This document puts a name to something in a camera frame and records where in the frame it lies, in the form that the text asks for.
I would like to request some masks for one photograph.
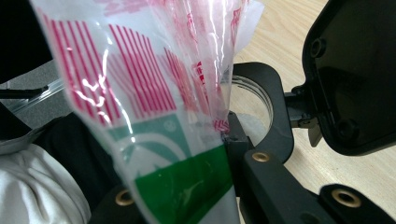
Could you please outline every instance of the wooden table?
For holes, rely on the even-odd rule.
[[[306,34],[326,0],[262,0],[265,10],[250,44],[235,57],[236,63],[261,62],[280,74],[284,91],[304,83],[301,55]],[[233,107],[258,110],[238,101]],[[364,156],[346,157],[324,140],[309,144],[307,130],[293,130],[294,151],[286,167],[307,189],[318,193],[323,185],[340,183],[357,189],[396,219],[396,147]]]

